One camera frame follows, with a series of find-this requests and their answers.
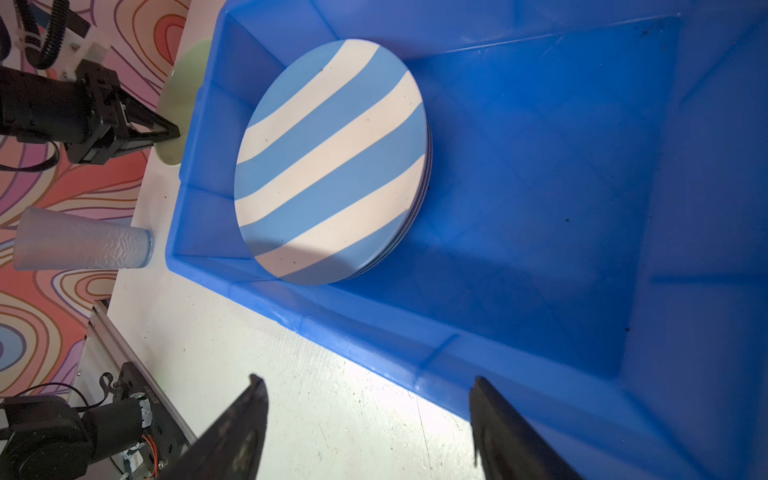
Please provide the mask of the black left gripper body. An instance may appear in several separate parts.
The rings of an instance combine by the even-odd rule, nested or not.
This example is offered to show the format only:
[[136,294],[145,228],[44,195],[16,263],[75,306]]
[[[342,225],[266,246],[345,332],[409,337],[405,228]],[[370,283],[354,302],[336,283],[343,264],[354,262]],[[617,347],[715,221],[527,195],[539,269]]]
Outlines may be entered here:
[[1,134],[63,146],[73,164],[103,165],[129,153],[117,73],[89,60],[73,82],[1,69]]

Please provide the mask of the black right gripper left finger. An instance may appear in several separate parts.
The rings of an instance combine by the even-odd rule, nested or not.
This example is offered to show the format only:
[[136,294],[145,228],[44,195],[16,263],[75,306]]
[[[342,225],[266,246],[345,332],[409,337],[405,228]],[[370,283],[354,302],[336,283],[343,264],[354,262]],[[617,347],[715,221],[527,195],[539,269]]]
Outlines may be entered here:
[[255,374],[250,384],[162,479],[254,479],[264,448],[269,397],[264,380]]

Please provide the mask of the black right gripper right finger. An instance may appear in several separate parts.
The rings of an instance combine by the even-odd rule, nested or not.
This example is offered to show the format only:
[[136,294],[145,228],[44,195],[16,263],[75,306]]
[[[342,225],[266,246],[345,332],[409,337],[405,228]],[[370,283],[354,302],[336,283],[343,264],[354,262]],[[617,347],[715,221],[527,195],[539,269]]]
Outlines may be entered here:
[[581,476],[484,377],[469,393],[475,463],[487,479],[579,479]]

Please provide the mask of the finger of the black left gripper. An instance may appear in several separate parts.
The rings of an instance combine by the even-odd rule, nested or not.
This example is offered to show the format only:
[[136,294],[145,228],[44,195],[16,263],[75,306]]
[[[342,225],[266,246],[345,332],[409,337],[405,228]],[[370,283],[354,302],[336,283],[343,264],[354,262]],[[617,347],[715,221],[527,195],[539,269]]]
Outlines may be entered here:
[[119,141],[117,152],[136,152],[151,148],[155,144],[174,140],[177,133],[135,133]]
[[140,136],[151,140],[174,140],[180,137],[179,128],[176,124],[150,109],[133,96],[121,95],[120,102],[123,106],[127,123],[131,127],[139,125],[145,128],[144,131],[138,132]]

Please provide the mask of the green bowl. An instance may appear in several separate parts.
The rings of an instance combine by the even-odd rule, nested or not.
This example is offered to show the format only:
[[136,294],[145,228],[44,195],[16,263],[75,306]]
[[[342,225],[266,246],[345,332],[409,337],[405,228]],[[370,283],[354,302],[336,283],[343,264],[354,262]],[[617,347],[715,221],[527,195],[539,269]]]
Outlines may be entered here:
[[194,43],[175,63],[160,95],[157,113],[178,127],[179,137],[158,144],[155,149],[160,160],[169,166],[179,166],[189,134],[196,98],[202,86],[212,39]]

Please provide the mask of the clear blue plastic cup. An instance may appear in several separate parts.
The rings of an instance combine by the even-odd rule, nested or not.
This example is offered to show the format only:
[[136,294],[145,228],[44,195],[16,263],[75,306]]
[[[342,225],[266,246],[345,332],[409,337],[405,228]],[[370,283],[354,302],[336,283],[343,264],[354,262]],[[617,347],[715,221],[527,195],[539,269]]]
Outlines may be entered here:
[[21,215],[12,262],[18,271],[144,267],[153,248],[146,229],[37,207]]

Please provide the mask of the blue plastic bin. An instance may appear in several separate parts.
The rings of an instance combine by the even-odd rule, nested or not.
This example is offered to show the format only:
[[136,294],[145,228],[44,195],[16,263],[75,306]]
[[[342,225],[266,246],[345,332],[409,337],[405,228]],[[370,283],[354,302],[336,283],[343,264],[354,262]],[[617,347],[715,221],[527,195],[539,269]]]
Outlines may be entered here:
[[[408,235],[329,286],[249,254],[234,161],[269,84],[365,38],[422,90]],[[487,378],[582,476],[767,475],[763,1],[230,1],[168,267],[460,415]]]

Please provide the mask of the blue white striped plate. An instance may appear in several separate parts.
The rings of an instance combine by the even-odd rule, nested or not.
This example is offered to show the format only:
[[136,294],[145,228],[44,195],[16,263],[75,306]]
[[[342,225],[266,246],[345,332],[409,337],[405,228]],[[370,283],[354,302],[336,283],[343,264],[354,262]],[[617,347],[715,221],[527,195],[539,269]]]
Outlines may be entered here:
[[421,207],[424,203],[424,200],[428,191],[429,183],[430,183],[432,168],[433,168],[433,135],[432,135],[431,125],[427,124],[427,151],[425,155],[424,171],[422,172],[422,177],[421,177],[418,192],[415,196],[415,199],[411,205],[410,210],[408,211],[408,214],[405,218],[404,223],[400,226],[399,230],[397,231],[397,234],[391,240],[391,242],[386,246],[386,248],[382,252],[380,252],[374,259],[372,259],[366,265],[364,265],[360,270],[350,275],[349,279],[358,277],[370,271],[371,269],[373,269],[375,266],[381,263],[389,254],[391,254],[397,248],[397,246],[401,243],[401,241],[405,238],[406,234],[414,224],[416,217],[418,216],[421,210]]

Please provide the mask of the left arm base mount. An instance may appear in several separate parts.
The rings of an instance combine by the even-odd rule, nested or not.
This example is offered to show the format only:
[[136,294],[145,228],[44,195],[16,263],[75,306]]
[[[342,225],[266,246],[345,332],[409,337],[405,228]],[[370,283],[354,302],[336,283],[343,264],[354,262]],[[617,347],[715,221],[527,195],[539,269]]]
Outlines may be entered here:
[[190,447],[190,438],[171,405],[150,376],[135,362],[125,362],[116,383],[119,400],[138,400],[142,428],[138,440],[118,454],[122,479],[168,479]]

